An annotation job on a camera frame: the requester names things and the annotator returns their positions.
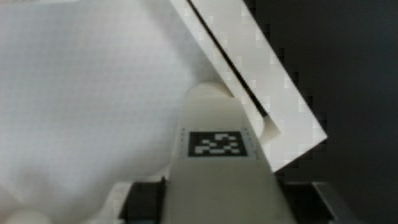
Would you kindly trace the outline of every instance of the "white fabric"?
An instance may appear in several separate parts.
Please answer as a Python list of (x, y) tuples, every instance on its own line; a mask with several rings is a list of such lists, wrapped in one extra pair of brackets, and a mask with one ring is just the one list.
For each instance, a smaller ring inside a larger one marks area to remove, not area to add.
[(23, 205), (76, 223), (154, 173), (211, 79), (168, 1), (0, 5), (0, 220)]

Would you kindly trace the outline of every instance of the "white cloth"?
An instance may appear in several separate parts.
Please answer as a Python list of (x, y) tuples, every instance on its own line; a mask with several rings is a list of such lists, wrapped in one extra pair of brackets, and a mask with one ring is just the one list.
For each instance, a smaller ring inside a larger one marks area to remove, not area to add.
[(156, 172), (211, 79), (166, 0), (0, 5), (0, 218), (23, 205), (76, 223)]

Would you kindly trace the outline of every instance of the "black background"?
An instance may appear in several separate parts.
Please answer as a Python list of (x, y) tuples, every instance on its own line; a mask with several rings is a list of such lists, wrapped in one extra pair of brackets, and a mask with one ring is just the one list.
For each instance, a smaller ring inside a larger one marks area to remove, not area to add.
[(398, 223), (398, 1), (246, 0), (328, 140), (284, 168), (358, 218)]

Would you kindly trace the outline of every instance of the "black stripe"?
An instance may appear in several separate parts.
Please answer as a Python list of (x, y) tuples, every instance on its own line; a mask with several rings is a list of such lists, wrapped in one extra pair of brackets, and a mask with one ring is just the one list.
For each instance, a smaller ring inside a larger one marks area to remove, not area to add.
[(207, 24), (206, 24), (206, 22), (204, 22), (204, 19), (202, 19), (200, 13), (198, 13), (198, 11), (197, 11), (195, 5), (193, 5), (193, 3), (191, 3), (191, 0), (186, 0), (186, 2), (188, 2), (188, 4), (190, 4), (190, 7), (191, 7), (191, 10), (193, 10), (195, 16), (197, 16), (197, 18), (198, 18), (202, 27), (204, 27), (204, 29), (206, 29), (207, 35), (209, 35), (211, 40), (213, 40), (214, 46), (216, 46), (216, 48), (218, 48), (218, 50), (220, 50), (220, 54), (222, 54), (222, 57), (223, 57), (223, 59), (225, 59), (227, 65), (229, 65), (229, 67), (230, 67), (230, 69), (232, 69), (232, 73), (234, 73), (234, 76), (236, 76), (236, 78), (238, 78), (238, 80), (239, 80), (239, 84), (241, 84), (241, 86), (243, 86), (243, 88), (245, 88), (248, 97), (250, 97), (250, 99), (252, 99), (254, 106), (255, 106), (255, 108), (257, 108), (257, 112), (259, 112), (261, 116), (266, 117), (266, 116), (268, 116), (268, 113), (266, 113), (266, 111), (264, 111), (264, 108), (262, 108), (262, 106), (261, 106), (259, 100), (257, 100), (255, 95), (254, 95), (254, 93), (252, 93), (250, 87), (248, 87), (248, 85), (246, 85), (246, 82), (245, 82), (245, 79), (243, 79), (243, 77), (241, 77), (239, 71), (238, 71), (238, 69), (236, 69), (236, 67), (234, 67), (232, 61), (230, 61), (230, 59), (229, 59), (229, 57), (227, 57), (227, 53), (225, 53), (223, 48), (222, 48), (222, 46), (220, 46), (218, 40), (216, 40), (216, 38), (214, 38), (213, 32), (211, 32), (209, 27), (207, 27)]

